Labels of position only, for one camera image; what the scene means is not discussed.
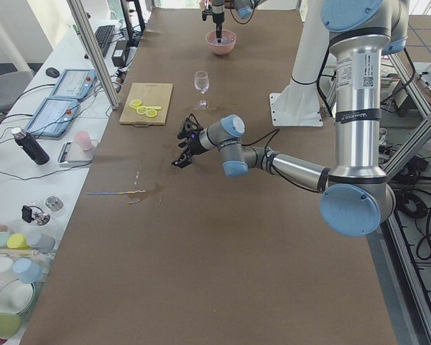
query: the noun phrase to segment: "wine glass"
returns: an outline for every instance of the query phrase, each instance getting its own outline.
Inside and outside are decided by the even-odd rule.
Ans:
[[[209,89],[208,72],[199,70],[195,73],[195,88],[200,91],[202,95]],[[205,99],[202,99],[197,103],[196,107],[198,109],[207,109],[208,103]]]

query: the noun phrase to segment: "white plate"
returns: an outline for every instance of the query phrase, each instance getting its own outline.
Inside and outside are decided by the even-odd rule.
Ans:
[[[33,284],[23,284],[19,280],[10,282],[0,291],[0,313],[24,312],[30,306],[34,295]]]

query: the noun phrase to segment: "pink bowl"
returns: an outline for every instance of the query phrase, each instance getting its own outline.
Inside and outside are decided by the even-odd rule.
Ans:
[[[206,44],[211,52],[217,55],[225,55],[233,50],[236,43],[236,35],[229,30],[222,30],[222,42],[217,43],[216,31],[208,32],[206,35]]]

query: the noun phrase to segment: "bowl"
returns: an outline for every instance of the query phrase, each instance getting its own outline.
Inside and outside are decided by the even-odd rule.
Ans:
[[[35,296],[33,284],[14,280],[0,291],[0,313],[20,314],[25,312]]]
[[[216,38],[216,31],[208,32],[206,35],[206,44],[211,52],[216,55],[225,55],[233,50],[236,43],[236,35],[230,30],[222,30],[222,42],[218,43]]]

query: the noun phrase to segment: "blue framed device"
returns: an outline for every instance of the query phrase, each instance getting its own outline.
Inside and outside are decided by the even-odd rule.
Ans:
[[[58,138],[70,126],[77,111],[77,99],[45,98],[26,125],[25,131],[33,136]]]
[[[53,88],[50,97],[74,98],[81,101],[96,81],[96,71],[89,69],[66,69]]]

